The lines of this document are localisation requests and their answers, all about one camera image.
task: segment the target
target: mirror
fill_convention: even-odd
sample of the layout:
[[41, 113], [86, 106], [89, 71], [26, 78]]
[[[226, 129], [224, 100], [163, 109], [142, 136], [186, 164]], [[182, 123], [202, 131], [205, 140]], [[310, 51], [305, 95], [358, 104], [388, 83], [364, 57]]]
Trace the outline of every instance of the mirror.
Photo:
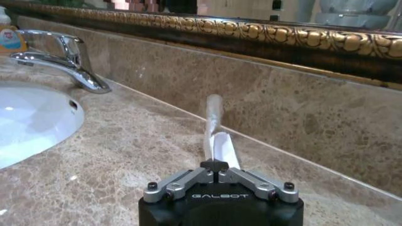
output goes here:
[[47, 5], [165, 12], [402, 31], [402, 0], [31, 0]]

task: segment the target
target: metal bracket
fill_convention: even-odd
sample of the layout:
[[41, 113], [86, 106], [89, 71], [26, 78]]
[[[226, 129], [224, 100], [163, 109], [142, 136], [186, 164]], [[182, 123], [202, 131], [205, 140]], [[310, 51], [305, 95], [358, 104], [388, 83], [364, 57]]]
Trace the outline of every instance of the metal bracket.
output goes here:
[[186, 191], [197, 183], [213, 183], [214, 172], [206, 168], [197, 168], [194, 171], [183, 170], [175, 173], [158, 183], [157, 188], [145, 189], [145, 201], [158, 202], [166, 194], [170, 194], [173, 199], [181, 199], [186, 196]]
[[230, 168], [219, 172], [219, 182], [242, 184], [261, 199], [272, 200], [277, 195], [288, 203], [298, 202], [298, 190], [285, 188], [285, 183], [268, 179], [260, 172]]

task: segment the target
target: brown marble surface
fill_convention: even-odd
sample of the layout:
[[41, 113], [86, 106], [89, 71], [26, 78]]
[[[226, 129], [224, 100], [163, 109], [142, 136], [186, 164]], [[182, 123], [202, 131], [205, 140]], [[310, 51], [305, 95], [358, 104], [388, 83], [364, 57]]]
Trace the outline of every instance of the brown marble surface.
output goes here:
[[19, 25], [78, 35], [98, 74], [199, 116], [221, 94], [229, 128], [402, 196], [402, 92], [27, 17]]
[[[203, 160], [205, 121], [113, 81], [111, 93], [91, 94], [63, 72], [4, 58], [0, 80], [54, 87], [86, 113], [65, 142], [0, 170], [0, 226], [138, 225], [147, 182]], [[240, 134], [233, 141], [245, 169], [298, 185], [306, 226], [401, 225], [401, 198]]]

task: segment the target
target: ornate gold mirror frame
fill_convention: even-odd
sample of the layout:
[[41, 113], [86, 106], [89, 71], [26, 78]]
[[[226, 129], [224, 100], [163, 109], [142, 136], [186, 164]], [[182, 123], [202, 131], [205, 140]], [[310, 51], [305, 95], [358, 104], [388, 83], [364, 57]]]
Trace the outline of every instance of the ornate gold mirror frame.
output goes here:
[[18, 15], [281, 61], [402, 89], [402, 34], [356, 28], [69, 8], [0, 0]]

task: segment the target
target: marble backsplash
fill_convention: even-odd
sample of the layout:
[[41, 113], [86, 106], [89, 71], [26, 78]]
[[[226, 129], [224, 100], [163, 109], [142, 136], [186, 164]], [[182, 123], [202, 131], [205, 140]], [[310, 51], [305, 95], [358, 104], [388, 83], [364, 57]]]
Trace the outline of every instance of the marble backsplash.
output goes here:
[[99, 75], [199, 116], [221, 94], [225, 126], [402, 196], [402, 92], [23, 16], [18, 24], [79, 36]]

